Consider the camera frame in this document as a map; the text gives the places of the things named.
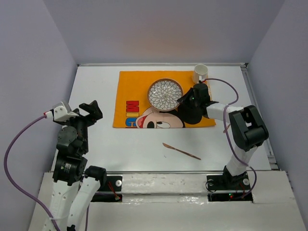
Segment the white ceramic mug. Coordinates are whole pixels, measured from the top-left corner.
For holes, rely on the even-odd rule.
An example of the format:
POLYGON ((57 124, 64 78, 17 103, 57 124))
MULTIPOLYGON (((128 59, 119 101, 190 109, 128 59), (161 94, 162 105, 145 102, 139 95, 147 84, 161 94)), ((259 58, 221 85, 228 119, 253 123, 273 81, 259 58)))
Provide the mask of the white ceramic mug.
POLYGON ((196 84, 199 80, 208 78, 208 67, 204 64, 197 64, 193 70, 193 82, 196 84))

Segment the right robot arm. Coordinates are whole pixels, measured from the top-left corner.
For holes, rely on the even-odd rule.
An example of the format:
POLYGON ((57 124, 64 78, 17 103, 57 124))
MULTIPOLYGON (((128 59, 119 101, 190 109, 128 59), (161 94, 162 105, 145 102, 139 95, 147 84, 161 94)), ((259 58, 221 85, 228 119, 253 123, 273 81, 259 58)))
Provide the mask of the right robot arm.
POLYGON ((223 122, 232 156, 221 175, 207 177, 208 191, 235 190, 244 185, 252 155, 269 138, 258 109, 253 105, 234 107, 233 102, 222 104, 213 101, 207 84, 203 82, 195 84, 177 101, 178 111, 188 124, 197 124, 203 117, 223 122))

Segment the yellow Mickey Mouse cloth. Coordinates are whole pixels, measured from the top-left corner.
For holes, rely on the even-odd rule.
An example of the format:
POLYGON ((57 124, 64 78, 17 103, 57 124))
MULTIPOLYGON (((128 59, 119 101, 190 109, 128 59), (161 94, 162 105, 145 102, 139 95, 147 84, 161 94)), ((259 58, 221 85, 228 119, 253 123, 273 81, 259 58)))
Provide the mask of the yellow Mickey Mouse cloth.
POLYGON ((215 126, 213 119, 202 118, 191 125, 178 108, 161 112, 151 107, 147 93, 152 83, 169 78, 177 81, 183 95, 194 85, 193 71, 121 71, 117 88, 114 128, 201 128, 215 126))

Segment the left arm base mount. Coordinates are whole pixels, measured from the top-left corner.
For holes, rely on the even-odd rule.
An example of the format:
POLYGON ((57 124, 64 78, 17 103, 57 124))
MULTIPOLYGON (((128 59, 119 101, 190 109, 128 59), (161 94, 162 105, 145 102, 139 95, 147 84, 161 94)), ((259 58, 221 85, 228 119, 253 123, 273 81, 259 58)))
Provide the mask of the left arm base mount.
POLYGON ((107 181, 101 186, 91 202, 120 203, 122 202, 122 175, 107 175, 107 181))

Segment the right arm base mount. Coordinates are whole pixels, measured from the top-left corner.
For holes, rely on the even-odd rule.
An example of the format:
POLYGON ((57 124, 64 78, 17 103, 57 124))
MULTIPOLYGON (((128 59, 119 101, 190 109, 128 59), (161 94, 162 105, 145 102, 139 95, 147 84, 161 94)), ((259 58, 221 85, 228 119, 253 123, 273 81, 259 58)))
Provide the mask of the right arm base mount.
POLYGON ((248 193, 251 187, 247 173, 243 179, 231 185, 223 181, 222 175, 207 175, 205 188, 209 202, 253 202, 252 193, 248 193))

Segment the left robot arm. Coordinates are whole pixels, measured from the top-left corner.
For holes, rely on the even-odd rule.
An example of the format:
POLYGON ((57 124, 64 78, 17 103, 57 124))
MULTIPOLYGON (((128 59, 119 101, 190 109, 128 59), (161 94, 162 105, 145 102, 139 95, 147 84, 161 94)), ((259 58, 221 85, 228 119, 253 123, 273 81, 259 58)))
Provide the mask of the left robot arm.
POLYGON ((72 110, 60 102, 52 110, 53 121, 62 125, 57 134, 58 151, 53 170, 53 187, 44 231, 77 231, 90 202, 106 186, 106 169, 86 167, 89 151, 88 128, 102 119, 97 101, 82 103, 72 110))

